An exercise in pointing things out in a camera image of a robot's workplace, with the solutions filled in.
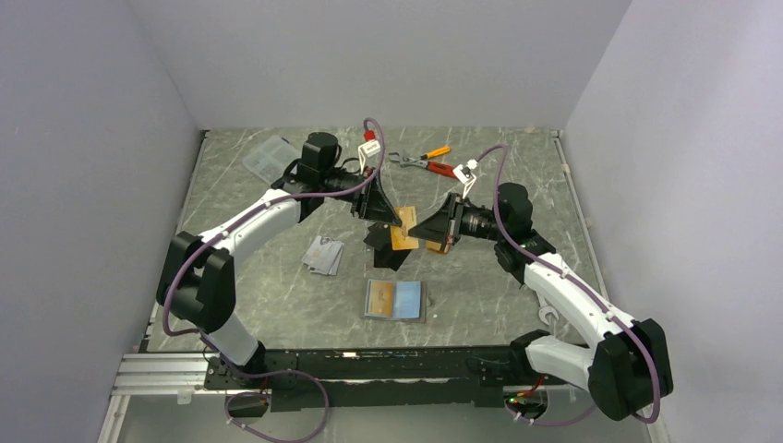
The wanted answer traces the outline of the black card wallet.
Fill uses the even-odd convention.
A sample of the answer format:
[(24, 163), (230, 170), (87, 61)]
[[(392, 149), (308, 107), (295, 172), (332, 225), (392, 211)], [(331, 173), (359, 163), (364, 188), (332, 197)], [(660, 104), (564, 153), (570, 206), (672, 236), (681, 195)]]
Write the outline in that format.
[(411, 253), (407, 249), (394, 250), (392, 248), (391, 228), (385, 224), (371, 224), (367, 228), (364, 243), (373, 251), (373, 267), (375, 269), (397, 271)]

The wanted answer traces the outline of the silver credit cards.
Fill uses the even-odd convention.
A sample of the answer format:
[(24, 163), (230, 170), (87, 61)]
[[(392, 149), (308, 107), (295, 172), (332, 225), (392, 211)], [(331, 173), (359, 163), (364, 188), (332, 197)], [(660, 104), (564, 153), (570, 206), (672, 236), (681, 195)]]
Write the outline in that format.
[(301, 262), (313, 273), (333, 276), (338, 272), (343, 249), (344, 242), (318, 235), (310, 244)]

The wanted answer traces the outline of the grey card holder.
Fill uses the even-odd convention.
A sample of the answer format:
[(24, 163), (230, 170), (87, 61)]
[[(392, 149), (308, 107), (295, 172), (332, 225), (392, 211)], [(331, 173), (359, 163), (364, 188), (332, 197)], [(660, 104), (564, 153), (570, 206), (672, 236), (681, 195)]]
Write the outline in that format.
[(421, 281), (367, 281), (364, 317), (423, 323), (426, 310), (426, 285)]

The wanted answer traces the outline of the single gold credit card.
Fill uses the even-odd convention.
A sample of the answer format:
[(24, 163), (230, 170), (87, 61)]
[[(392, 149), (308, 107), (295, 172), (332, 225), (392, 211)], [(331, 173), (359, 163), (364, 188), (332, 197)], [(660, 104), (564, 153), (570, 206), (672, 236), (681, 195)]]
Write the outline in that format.
[(391, 317), (394, 309), (395, 283), (372, 280), (367, 287), (367, 314), (371, 317)]

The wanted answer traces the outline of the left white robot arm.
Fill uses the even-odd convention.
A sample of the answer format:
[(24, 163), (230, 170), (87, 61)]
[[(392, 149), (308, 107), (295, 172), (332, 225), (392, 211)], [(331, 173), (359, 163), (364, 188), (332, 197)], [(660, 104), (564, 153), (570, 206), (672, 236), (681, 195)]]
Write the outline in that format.
[(191, 324), (230, 362), (229, 376), (244, 388), (260, 383), (266, 349), (238, 318), (235, 272), (242, 261), (274, 236), (304, 221), (327, 198), (349, 203), (357, 218), (401, 225), (379, 180), (379, 168), (350, 173), (338, 166), (338, 138), (326, 132), (307, 136), (301, 155), (253, 205), (201, 234), (182, 231), (168, 246), (156, 300), (163, 308), (165, 334), (175, 336), (170, 317)]

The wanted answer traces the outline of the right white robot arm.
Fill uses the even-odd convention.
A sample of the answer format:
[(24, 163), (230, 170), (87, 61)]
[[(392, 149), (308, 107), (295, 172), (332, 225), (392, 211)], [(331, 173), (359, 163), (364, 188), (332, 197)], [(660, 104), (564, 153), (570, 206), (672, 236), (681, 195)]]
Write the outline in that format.
[(565, 317), (583, 339), (571, 344), (544, 330), (525, 333), (510, 345), (509, 370), (530, 383), (553, 376), (590, 394), (607, 418), (633, 416), (654, 422), (661, 401), (673, 391), (665, 331), (652, 318), (637, 320), (612, 305), (565, 264), (532, 222), (527, 189), (503, 183), (492, 208), (477, 207), (451, 193), (409, 235), (441, 246), (468, 236), (493, 242), (501, 268)]

